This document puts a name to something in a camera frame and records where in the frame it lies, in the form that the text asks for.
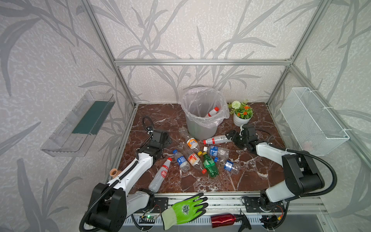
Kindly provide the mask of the grey bottle red label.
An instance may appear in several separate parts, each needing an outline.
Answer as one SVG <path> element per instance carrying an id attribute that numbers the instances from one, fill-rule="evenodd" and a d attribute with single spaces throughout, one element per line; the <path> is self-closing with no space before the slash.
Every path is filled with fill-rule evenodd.
<path id="1" fill-rule="evenodd" d="M 151 181 L 148 187 L 151 192 L 158 192 L 158 190 L 160 189 L 163 181 L 165 180 L 168 174 L 171 162 L 172 162 L 172 158 L 167 158 L 164 164 L 158 170 L 154 179 Z"/>

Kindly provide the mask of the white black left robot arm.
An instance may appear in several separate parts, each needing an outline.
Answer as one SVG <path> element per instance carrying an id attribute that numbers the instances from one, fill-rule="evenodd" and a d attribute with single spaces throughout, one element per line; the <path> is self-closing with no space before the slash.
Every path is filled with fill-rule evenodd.
<path id="1" fill-rule="evenodd" d="M 106 184 L 98 183 L 94 187 L 88 209 L 80 221 L 79 231 L 87 231 L 87 224 L 92 226 L 92 232 L 117 232 L 129 215 L 154 203 L 153 193 L 149 190 L 139 190 L 131 196 L 129 192 L 173 141 L 167 131 L 155 129 L 153 122 L 145 130 L 149 137 L 136 150 L 135 158 L 129 166 Z"/>

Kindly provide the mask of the white bottle red bands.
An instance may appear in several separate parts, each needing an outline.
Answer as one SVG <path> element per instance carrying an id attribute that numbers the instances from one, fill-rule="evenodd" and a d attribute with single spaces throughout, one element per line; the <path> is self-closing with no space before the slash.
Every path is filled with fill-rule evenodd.
<path id="1" fill-rule="evenodd" d="M 217 145 L 222 143 L 229 143 L 232 142 L 232 140 L 228 139 L 226 135 L 218 135 L 214 136 L 212 138 L 208 138 L 206 140 L 202 140 L 203 145 Z"/>

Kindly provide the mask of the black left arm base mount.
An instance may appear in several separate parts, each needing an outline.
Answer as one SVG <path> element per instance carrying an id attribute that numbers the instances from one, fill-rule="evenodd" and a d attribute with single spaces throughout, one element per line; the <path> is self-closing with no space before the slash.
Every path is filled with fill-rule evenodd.
<path id="1" fill-rule="evenodd" d="M 168 208 L 169 198 L 157 196 L 153 191 L 140 188 L 139 191 L 149 195 L 149 201 L 145 208 L 139 209 L 136 213 L 161 213 Z"/>

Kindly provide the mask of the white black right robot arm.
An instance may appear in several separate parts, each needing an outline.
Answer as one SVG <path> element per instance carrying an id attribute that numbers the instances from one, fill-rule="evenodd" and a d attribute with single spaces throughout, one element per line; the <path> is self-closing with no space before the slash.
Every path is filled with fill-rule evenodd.
<path id="1" fill-rule="evenodd" d="M 337 185 L 336 171 L 328 162 L 304 150 L 283 149 L 259 140 L 254 126 L 242 125 L 239 132 L 232 130 L 226 137 L 238 148 L 255 152 L 283 168 L 284 181 L 260 193 L 258 205 L 263 211 L 269 212 L 283 201 L 288 203 L 303 197 L 325 195 Z M 315 161 L 325 165 L 332 175 L 332 182 L 327 188 L 324 188 L 325 181 Z"/>

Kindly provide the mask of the clear bottle orange label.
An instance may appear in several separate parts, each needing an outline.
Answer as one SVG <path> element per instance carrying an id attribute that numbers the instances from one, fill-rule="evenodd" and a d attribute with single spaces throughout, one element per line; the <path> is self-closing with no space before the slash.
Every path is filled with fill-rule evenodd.
<path id="1" fill-rule="evenodd" d="M 200 146 L 199 143 L 196 141 L 194 137 L 192 137 L 189 133 L 188 130 L 185 127 L 181 127 L 179 129 L 179 133 L 181 137 L 183 137 L 186 141 L 187 146 L 193 150 L 195 153 L 198 153 L 200 151 Z"/>

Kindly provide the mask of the small bottle blue cap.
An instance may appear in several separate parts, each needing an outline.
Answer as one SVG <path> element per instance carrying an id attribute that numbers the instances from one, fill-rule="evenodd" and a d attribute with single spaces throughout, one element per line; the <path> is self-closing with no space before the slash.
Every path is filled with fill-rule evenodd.
<path id="1" fill-rule="evenodd" d="M 174 150 L 173 151 L 174 158 L 177 161 L 177 164 L 180 168 L 180 170 L 184 173 L 190 171 L 191 167 L 190 164 L 188 163 L 187 159 L 184 157 L 184 155 L 179 151 L 179 150 Z"/>

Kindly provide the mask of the clear bottle blue label large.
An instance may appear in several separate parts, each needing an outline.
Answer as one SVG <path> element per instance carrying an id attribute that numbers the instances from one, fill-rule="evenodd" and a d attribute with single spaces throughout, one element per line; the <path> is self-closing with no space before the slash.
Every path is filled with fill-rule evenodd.
<path id="1" fill-rule="evenodd" d="M 203 151 L 207 152 L 212 157 L 228 159 L 230 150 L 218 146 L 203 147 Z"/>

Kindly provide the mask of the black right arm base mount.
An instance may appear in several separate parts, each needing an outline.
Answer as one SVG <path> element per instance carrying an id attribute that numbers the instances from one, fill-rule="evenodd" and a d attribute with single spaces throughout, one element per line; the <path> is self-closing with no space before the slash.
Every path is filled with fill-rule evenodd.
<path id="1" fill-rule="evenodd" d="M 278 213 L 281 215 L 285 211 L 282 201 L 273 203 L 265 195 L 260 197 L 243 196 L 241 201 L 248 213 Z"/>

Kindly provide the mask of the white bottle red cap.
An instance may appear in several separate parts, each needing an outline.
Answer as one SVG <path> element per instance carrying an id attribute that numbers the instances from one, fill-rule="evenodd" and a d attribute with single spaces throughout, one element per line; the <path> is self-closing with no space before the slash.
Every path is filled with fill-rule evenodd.
<path id="1" fill-rule="evenodd" d="M 218 113 L 218 111 L 219 111 L 219 108 L 218 107 L 215 107 L 205 117 L 206 118 L 210 118 L 210 117 L 216 115 Z"/>

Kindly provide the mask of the clear bottle red white label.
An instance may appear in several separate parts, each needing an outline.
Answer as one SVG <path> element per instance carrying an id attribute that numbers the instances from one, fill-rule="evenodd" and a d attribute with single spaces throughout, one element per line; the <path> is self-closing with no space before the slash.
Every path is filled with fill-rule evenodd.
<path id="1" fill-rule="evenodd" d="M 180 149 L 181 153 L 184 155 L 186 160 L 197 170 L 201 171 L 202 174 L 206 174 L 207 170 L 205 169 L 200 157 L 191 150 L 188 145 L 185 143 L 180 143 L 178 145 L 178 148 Z"/>

